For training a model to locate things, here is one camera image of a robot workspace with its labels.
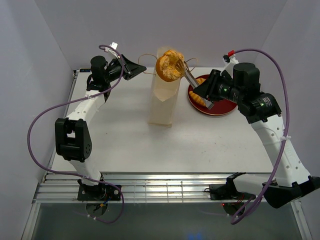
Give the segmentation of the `curved croissant bread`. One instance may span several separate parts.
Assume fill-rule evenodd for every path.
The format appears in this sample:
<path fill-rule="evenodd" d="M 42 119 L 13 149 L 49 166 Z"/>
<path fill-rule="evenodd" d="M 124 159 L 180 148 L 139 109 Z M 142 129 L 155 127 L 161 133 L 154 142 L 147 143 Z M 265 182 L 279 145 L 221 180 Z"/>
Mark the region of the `curved croissant bread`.
<path fill-rule="evenodd" d="M 196 79 L 196 82 L 197 82 L 198 86 L 201 85 L 202 83 L 204 83 L 205 81 L 206 81 L 206 79 L 202 78 L 202 77 Z"/>

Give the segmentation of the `round flower-shaped bread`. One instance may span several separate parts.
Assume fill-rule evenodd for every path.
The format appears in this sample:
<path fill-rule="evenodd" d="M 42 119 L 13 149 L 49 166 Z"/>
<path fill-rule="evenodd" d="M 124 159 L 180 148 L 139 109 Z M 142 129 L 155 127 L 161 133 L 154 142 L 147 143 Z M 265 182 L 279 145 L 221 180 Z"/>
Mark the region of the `round flower-shaped bread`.
<path fill-rule="evenodd" d="M 185 60 L 184 55 L 174 49 L 167 50 L 156 62 L 155 68 L 158 76 L 165 82 L 173 82 L 183 75 L 176 69 L 178 60 Z"/>

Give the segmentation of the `beige paper bag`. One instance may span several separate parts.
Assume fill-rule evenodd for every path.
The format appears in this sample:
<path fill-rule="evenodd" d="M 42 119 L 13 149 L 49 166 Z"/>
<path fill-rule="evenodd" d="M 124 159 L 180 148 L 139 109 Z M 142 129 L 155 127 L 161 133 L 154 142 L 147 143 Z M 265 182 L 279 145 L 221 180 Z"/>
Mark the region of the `beige paper bag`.
<path fill-rule="evenodd" d="M 171 49 L 175 50 L 169 46 L 158 48 L 156 55 L 154 55 L 156 62 L 166 51 Z M 143 73 L 152 75 L 148 124 L 171 127 L 183 75 L 175 81 L 166 82 L 158 76 L 156 63 L 153 72 L 144 71 Z"/>

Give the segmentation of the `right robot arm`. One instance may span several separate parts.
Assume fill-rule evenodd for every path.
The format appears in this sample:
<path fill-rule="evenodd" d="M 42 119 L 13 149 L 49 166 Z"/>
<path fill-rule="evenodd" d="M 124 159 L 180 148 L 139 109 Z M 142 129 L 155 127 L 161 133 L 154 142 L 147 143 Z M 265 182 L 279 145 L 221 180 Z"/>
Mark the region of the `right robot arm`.
<path fill-rule="evenodd" d="M 260 71 L 248 62 L 237 63 L 230 75 L 213 69 L 193 92 L 210 102 L 229 100 L 256 132 L 273 167 L 277 168 L 270 184 L 257 175 L 240 172 L 227 178 L 226 194 L 237 199 L 243 193 L 263 197 L 273 208 L 304 197 L 319 189 L 320 178 L 312 176 L 299 159 L 290 139 L 285 136 L 282 111 L 275 97 L 260 90 Z"/>

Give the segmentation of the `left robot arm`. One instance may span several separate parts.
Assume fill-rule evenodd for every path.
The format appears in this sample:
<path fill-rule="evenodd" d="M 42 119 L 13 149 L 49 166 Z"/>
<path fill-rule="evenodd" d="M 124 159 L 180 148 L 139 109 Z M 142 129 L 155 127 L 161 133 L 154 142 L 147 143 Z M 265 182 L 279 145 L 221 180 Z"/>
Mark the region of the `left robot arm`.
<path fill-rule="evenodd" d="M 128 60 L 124 55 L 107 62 L 101 56 L 95 56 L 87 69 L 86 99 L 65 118 L 55 121 L 56 153 L 68 161 L 80 175 L 77 181 L 82 192 L 90 199 L 100 200 L 107 194 L 106 185 L 102 184 L 103 175 L 90 160 L 93 149 L 89 132 L 89 123 L 99 108 L 110 96 L 111 82 L 123 77 L 130 80 L 146 71 L 146 67 Z"/>

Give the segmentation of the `striped croissant bread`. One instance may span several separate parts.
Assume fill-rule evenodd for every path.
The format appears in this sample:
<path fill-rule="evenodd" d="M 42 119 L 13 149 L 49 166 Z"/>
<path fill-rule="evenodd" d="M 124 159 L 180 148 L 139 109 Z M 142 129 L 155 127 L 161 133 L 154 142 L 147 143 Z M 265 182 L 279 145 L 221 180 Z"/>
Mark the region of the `striped croissant bread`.
<path fill-rule="evenodd" d="M 203 98 L 200 97 L 199 95 L 193 93 L 192 90 L 188 92 L 188 95 L 189 95 L 190 99 L 193 100 L 194 103 L 196 103 L 199 106 L 206 107 L 206 103 L 203 100 Z"/>

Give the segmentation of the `dark red round plate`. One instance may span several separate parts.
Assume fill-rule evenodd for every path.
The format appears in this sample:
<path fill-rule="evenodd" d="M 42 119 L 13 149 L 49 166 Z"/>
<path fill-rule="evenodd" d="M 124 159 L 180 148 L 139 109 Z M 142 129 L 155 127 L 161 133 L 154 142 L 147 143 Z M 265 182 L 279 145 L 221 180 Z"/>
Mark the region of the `dark red round plate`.
<path fill-rule="evenodd" d="M 223 116 L 231 113 L 233 110 L 237 108 L 237 104 L 230 101 L 230 100 L 220 100 L 218 102 L 214 103 L 214 106 L 211 109 L 208 109 L 205 105 L 199 104 L 195 98 L 192 96 L 192 86 L 188 86 L 187 90 L 187 97 L 190 102 L 190 104 L 193 106 L 194 109 L 196 109 L 198 112 L 201 112 L 202 114 L 208 115 L 208 116 Z"/>

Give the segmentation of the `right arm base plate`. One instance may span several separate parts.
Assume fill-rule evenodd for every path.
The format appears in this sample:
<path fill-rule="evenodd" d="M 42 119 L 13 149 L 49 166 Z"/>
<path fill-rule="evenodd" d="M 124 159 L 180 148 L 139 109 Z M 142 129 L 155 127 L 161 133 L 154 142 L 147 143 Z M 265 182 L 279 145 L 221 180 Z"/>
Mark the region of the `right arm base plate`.
<path fill-rule="evenodd" d="M 248 200 L 250 197 L 256 198 L 254 195 L 247 192 L 239 192 L 233 185 L 228 184 L 210 184 L 205 189 L 210 194 L 211 200 Z"/>

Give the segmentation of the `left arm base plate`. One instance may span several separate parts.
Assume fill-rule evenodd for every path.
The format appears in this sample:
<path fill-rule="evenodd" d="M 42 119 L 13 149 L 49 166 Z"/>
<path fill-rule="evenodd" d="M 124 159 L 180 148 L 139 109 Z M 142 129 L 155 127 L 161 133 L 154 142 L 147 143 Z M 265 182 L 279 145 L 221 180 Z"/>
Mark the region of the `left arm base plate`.
<path fill-rule="evenodd" d="M 77 200 L 78 201 L 119 201 L 121 199 L 121 185 L 116 187 L 111 185 L 81 185 L 78 189 Z"/>

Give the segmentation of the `aluminium frame rail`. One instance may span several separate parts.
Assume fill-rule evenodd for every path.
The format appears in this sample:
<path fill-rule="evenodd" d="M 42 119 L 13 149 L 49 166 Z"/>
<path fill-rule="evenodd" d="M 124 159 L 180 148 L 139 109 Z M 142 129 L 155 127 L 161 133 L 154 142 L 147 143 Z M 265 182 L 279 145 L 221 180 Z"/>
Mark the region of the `aluminium frame rail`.
<path fill-rule="evenodd" d="M 221 186 L 228 174 L 142 174 L 106 173 L 106 182 L 120 185 L 126 204 L 149 203 L 209 203 L 205 188 Z M 36 189 L 33 200 L 37 203 L 76 203 L 79 184 L 77 177 L 61 174 L 47 174 L 44 182 Z"/>

